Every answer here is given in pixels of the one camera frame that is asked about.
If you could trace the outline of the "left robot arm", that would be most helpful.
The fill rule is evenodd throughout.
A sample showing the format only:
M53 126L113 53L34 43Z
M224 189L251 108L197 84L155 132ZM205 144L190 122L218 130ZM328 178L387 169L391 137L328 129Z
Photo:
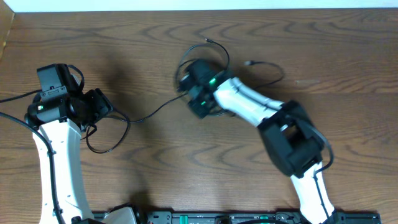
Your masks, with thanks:
M39 154L41 223L94 218L83 185L80 139L113 106L98 88L83 92L85 81L71 74L73 68L63 63L38 68L42 90L25 114Z

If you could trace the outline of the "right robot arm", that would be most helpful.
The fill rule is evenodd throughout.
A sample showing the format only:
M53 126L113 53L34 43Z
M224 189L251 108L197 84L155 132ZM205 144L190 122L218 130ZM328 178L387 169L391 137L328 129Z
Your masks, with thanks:
M177 90L189 97L191 111L203 119L231 112L257 128L264 147L281 173L290 177L300 202L300 213L310 223L334 223L322 172L334 161L331 144L296 101L268 98L234 77L228 68L217 70L204 59L179 65Z

